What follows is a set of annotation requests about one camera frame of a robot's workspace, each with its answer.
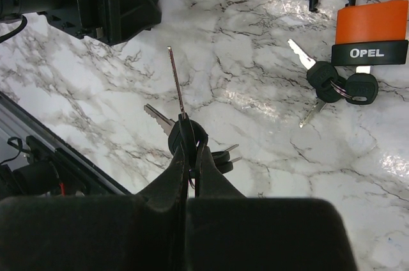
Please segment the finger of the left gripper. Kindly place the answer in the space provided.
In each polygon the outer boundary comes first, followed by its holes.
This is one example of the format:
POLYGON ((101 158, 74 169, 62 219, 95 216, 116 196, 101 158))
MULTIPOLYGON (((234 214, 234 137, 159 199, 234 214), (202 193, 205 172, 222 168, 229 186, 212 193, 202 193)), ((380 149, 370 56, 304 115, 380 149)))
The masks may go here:
POLYGON ((158 0, 76 0, 79 26, 73 34, 107 45, 127 42, 161 23, 158 0))

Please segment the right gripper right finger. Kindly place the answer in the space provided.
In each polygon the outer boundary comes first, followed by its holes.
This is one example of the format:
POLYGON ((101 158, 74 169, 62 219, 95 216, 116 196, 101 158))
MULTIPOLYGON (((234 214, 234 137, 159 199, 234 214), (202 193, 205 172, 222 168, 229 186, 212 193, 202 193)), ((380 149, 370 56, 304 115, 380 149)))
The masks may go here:
POLYGON ((198 197, 187 201, 188 270, 356 270, 342 217, 311 197, 243 196, 197 155, 198 197))

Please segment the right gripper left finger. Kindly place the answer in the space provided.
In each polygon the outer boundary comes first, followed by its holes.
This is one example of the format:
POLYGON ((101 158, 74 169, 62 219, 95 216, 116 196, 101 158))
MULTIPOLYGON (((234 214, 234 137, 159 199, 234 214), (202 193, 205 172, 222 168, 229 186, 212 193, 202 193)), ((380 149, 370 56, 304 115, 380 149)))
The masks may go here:
POLYGON ((1 201, 2 270, 183 270, 187 157, 133 195, 1 201))

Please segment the black key bunch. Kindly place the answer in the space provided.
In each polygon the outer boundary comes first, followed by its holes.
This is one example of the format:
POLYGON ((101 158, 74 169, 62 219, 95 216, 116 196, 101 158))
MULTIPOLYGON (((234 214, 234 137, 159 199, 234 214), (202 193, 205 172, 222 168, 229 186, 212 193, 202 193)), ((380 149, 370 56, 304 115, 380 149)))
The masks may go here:
POLYGON ((156 122, 162 127, 164 133, 168 136, 169 151, 172 154, 175 154, 177 148, 182 146, 187 154, 190 168, 194 169, 197 160, 198 147, 208 139, 208 134, 200 124, 191 120, 185 112, 173 50, 170 46, 168 46, 167 49, 180 106, 178 119, 174 121, 165 117, 150 104, 144 105, 144 111, 156 120, 156 122))
POLYGON ((316 61, 310 57, 294 40, 289 39, 288 45, 306 69, 307 81, 317 97, 314 105, 301 119, 300 128, 306 126, 327 104, 342 99, 352 105, 369 105, 375 101, 378 81, 371 74, 370 66, 358 66, 355 73, 346 79, 339 75, 331 63, 316 61))

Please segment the orange black padlock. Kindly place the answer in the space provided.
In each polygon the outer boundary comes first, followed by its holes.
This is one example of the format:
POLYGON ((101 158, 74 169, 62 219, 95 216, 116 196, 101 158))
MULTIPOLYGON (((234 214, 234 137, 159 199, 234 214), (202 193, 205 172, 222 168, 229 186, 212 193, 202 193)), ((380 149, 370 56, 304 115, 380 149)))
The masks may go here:
POLYGON ((365 5, 357 5, 357 0, 347 1, 337 13, 331 63, 334 66, 405 64, 408 1, 365 5))

